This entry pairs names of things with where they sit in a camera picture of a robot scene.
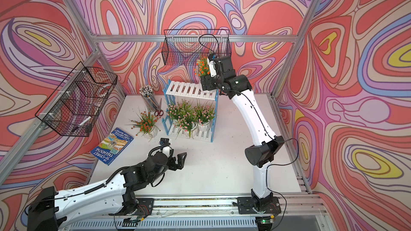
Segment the pink flower pot front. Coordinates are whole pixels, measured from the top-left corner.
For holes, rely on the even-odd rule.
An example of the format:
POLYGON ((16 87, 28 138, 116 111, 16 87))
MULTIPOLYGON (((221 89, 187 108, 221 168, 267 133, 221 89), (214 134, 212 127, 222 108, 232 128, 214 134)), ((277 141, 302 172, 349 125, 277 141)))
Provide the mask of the pink flower pot front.
POLYGON ((171 120, 179 122, 185 120, 189 115, 191 105, 188 101, 183 100, 177 104, 169 104, 167 109, 167 115, 171 120))

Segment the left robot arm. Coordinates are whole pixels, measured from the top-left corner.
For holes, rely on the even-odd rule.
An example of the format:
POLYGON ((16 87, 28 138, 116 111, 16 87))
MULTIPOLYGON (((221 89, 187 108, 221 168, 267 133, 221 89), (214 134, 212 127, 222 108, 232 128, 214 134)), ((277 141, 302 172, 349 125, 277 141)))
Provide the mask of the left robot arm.
POLYGON ((139 208, 135 192, 155 187, 166 171, 181 170, 187 154, 173 156, 170 146, 158 146, 139 164, 121 167, 107 179, 57 191, 48 187, 27 208, 29 231, 57 231, 98 215, 128 215, 139 208))

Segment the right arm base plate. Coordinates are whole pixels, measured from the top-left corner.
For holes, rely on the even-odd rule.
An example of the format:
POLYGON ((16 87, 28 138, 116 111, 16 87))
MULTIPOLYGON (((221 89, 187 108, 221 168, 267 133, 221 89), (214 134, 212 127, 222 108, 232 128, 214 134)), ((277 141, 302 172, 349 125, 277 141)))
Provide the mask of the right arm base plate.
POLYGON ((277 197, 268 196, 261 200, 257 197, 238 197, 237 201, 232 204, 238 208, 241 215, 269 214, 277 216, 282 213, 277 197))

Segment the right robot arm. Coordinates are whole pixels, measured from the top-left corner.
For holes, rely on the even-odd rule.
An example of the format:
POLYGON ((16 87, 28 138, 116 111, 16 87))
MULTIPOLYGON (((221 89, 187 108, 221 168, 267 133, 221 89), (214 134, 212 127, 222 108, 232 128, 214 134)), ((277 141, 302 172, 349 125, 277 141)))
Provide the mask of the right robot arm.
POLYGON ((205 59, 210 73, 201 79, 202 88, 219 89, 221 95, 229 97, 240 111, 253 141, 253 145, 245 149, 246 158, 253 166, 250 202, 238 203, 238 208, 263 213, 274 200, 273 192, 269 189, 269 165, 284 144, 284 139, 270 128, 256 102, 248 78, 243 74, 236 75, 231 57, 218 58, 215 53, 211 53, 205 59))

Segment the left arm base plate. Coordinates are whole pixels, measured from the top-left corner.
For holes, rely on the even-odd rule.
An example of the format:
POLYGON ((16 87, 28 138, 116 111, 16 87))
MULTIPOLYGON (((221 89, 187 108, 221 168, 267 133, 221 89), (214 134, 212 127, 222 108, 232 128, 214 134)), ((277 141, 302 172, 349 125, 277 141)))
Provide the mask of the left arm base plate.
POLYGON ((111 216, 150 216, 154 208, 153 198, 136 198, 122 203, 122 208, 116 213, 111 213, 111 216))

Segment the pink flower pot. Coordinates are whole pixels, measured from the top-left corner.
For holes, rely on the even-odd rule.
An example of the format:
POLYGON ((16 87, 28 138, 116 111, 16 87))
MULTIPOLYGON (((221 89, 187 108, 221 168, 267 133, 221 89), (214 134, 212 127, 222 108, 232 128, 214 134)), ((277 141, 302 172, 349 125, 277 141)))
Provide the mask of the pink flower pot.
POLYGON ((183 100, 177 104, 169 104, 167 109, 167 115, 171 120, 179 122, 185 120, 189 115, 191 105, 188 101, 183 100))
POLYGON ((176 122, 175 126, 178 128, 178 134, 184 135, 188 138, 194 138, 198 134, 198 125, 194 119, 194 111, 190 109, 189 115, 185 120, 176 122))
POLYGON ((211 129, 215 117, 215 107, 212 104, 198 104, 194 107, 194 115, 194 119, 198 123, 199 131, 207 132, 211 129))

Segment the orange flower pot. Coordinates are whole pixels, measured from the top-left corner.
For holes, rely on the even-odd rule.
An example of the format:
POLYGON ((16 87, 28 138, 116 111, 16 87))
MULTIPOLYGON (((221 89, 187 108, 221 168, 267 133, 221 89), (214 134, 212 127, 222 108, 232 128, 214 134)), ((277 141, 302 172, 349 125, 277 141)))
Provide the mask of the orange flower pot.
POLYGON ((210 74, 210 68, 208 65, 208 58, 202 57, 197 60, 196 66, 194 68, 195 75, 199 77, 207 76, 210 74))
POLYGON ((156 126, 159 117, 156 113, 146 111, 141 112, 138 117, 138 120, 131 120, 132 129, 136 130, 136 136, 153 139, 159 132, 159 128, 156 126))

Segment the blue white slatted rack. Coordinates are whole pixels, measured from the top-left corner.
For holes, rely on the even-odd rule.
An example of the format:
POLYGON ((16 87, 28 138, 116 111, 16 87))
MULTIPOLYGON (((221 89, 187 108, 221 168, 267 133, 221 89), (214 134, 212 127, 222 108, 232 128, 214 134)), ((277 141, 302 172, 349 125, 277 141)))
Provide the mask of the blue white slatted rack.
POLYGON ((162 118, 167 135, 213 142, 218 90, 200 84, 169 80, 163 90, 166 111, 162 118))

